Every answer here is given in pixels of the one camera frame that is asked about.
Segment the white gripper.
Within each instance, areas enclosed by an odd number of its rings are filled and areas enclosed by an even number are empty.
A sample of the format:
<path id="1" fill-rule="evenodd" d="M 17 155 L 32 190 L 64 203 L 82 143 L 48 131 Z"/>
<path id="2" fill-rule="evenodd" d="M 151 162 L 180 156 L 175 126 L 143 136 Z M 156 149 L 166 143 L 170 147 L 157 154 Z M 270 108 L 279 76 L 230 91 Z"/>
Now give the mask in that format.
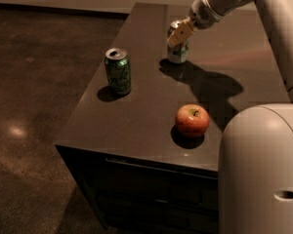
<path id="1" fill-rule="evenodd" d="M 187 41 L 194 33 L 194 26 L 206 29 L 219 22 L 224 17 L 223 0 L 195 0 L 190 6 L 188 16 L 170 34 L 167 45 L 174 48 Z"/>

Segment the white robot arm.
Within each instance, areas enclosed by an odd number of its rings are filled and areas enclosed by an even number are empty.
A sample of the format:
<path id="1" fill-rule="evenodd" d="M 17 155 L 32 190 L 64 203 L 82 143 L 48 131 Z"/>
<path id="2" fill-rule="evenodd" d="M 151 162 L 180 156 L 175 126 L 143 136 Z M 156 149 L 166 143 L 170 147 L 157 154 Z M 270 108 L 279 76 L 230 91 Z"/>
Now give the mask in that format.
<path id="1" fill-rule="evenodd" d="M 293 234 L 293 0 L 195 0 L 169 46 L 254 3 L 276 62 L 227 124 L 218 162 L 219 234 Z"/>

